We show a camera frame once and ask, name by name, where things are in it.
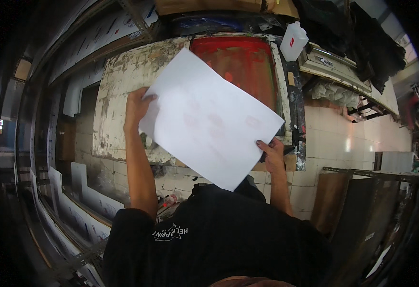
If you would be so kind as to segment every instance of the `cardboard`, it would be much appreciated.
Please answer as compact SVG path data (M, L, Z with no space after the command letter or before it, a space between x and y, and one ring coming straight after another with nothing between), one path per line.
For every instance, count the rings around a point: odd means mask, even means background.
M277 15L287 15L300 19L298 16L297 8L295 7L292 0L279 0L279 3L275 3L271 11Z
M262 0L155 0L159 15L202 10L260 12Z
M58 158L63 161L74 161L75 123L59 123L58 128Z

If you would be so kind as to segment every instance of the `white tile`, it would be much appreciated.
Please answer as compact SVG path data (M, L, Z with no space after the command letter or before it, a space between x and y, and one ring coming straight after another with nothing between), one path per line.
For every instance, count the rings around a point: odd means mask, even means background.
M198 173L196 173L193 169L190 168L182 168L182 167L176 167L176 174L177 175L188 175L188 176L197 176L202 177Z
M78 164L82 164L83 152L75 150L74 151L74 162Z
M195 177L195 176L188 176L184 175L182 179L176 179L175 180L175 188L184 190L187 192L191 192L193 189L193 186L197 183L203 182L203 177Z
M254 183L265 184L265 178L267 176L267 172L265 171L250 171L249 175L254 178Z
M353 136L353 123L345 116L338 115L338 133Z
M315 185L318 160L318 158L305 158L305 171L294 172L293 186Z
M90 166L90 160L92 156L89 153L82 152L82 162L81 164L87 165L87 167Z
M155 180L155 191L159 191L163 189L163 185L165 184L165 176L154 178Z
M92 135L76 133L75 149L92 154Z
M294 171L287 171L286 172L286 175L287 175L287 183L288 183L288 185L292 185L293 179L294 179Z
M337 135L335 145L337 147L336 159L351 160L353 158L353 137L349 135Z
M364 138L369 141L382 143L381 126L372 121L364 122Z
M351 169L364 169L364 162L363 161L352 161L350 163Z
M342 135L320 130L319 158L337 159L337 151L343 146L342 142L337 142L341 137Z
M336 109L320 107L320 130L338 133L338 112Z
M363 170L374 170L374 163L373 162L363 162L362 169Z
M264 197L265 197L265 201L270 204L270 194L271 194L271 185L266 184L264 187Z
M114 171L116 173L122 174L122 175L127 175L126 173L126 163L125 162L118 162L115 161L114 162Z
M163 189L168 191L175 190L175 179L172 176L166 175L163 183Z
M312 211L294 212L294 217L300 219L301 221L309 221L311 214Z
M363 161L364 160L364 151L365 151L365 140L357 137L352 137L352 158L351 160Z
M103 164L102 166L114 173L114 161L112 159L100 158L100 162Z
M294 212L311 211L315 204L316 187L295 187L291 188L289 200Z
M309 158L319 157L320 131L317 129L307 129L307 150L306 156Z
M114 183L128 187L128 179L126 175L121 175L118 173L114 174Z
M165 166L164 168L166 175L174 175L176 173L176 167L174 166Z
M256 186L257 186L257 189L258 189L260 192L264 193L264 187L265 187L265 184L259 184L259 183L256 183Z
M118 184L118 183L114 183L114 188L116 190L120 191L121 193L126 194L126 195L128 195L130 193L129 190L128 190L128 187L123 186L123 185Z
M364 139L364 122L353 123L353 136Z
M377 142L364 140L364 158L365 162L375 161L375 152L380 151L380 144Z
M320 108L305 106L305 127L307 129L320 129Z
M188 192L188 191L184 191L184 190L179 190L179 189L175 189L175 194L177 194L179 192L179 198L178 201L183 201L189 198L189 196L192 195L192 192Z

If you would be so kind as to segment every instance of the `tiled floor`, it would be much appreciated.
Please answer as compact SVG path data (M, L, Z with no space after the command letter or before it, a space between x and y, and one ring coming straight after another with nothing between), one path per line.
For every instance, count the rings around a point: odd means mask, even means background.
M87 106L90 106L92 103L85 98L88 99L83 96L82 101L87 101ZM410 151L409 131L406 128L400 129L399 124L393 122L390 116L351 123L340 115L337 109L306 106L305 121L306 171L287 173L294 215L303 220L311 216L322 167L372 170L375 152ZM126 164L91 156L92 129L88 123L93 123L93 114L89 109L83 109L76 119L75 161L87 164L89 170L102 163L107 173L112 175L116 189L128 195ZM252 171L250 175L270 203L270 174ZM191 194L193 185L200 182L210 183L189 168L167 167L165 176L155 180L155 186L157 193L169 195L172 192L179 192L184 199Z

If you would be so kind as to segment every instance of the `wooden board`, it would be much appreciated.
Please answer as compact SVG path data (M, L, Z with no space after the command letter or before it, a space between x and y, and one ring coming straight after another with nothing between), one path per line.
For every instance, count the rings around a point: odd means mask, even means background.
M324 236L331 236L337 226L348 180L345 173L320 174L310 222Z
M173 57L189 45L188 38L170 39L132 49L107 61L93 119L94 156L125 160L123 124L128 93L150 86ZM155 162L166 162L170 157L164 151L164 156L158 156Z
M243 33L232 33L230 36L246 36ZM271 47L271 61L276 77L270 81L278 83L276 92L276 111L285 119L284 128L278 136L285 145L292 144L291 119L285 74L276 44L269 37L262 38ZM122 53L109 59L101 80L95 115L93 120L92 155L101 158L125 160L125 104L128 93L143 86L151 85L163 68L183 48L190 48L190 39L180 37L156 42ZM160 146L153 150L146 149L151 163L169 163L176 165L176 158Z
M260 12L262 0L155 0L159 15L202 10Z

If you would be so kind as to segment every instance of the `red ink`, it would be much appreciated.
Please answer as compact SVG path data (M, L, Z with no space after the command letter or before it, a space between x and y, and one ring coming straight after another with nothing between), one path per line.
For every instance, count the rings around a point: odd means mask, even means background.
M211 127L208 129L208 133L215 140L225 137L223 129L215 129L214 127Z
M233 81L233 77L232 77L232 74L231 73L226 72L226 80L229 81L229 82L232 82Z
M220 128L224 127L224 120L219 115L211 113L208 115L208 119L213 125L218 126Z
M262 125L262 122L253 116L247 116L244 122L246 123L248 127L251 127L254 129L258 129Z
M189 128L189 129L196 129L199 127L199 121L194 118L193 116L184 113L183 114L183 119L184 119L184 124Z

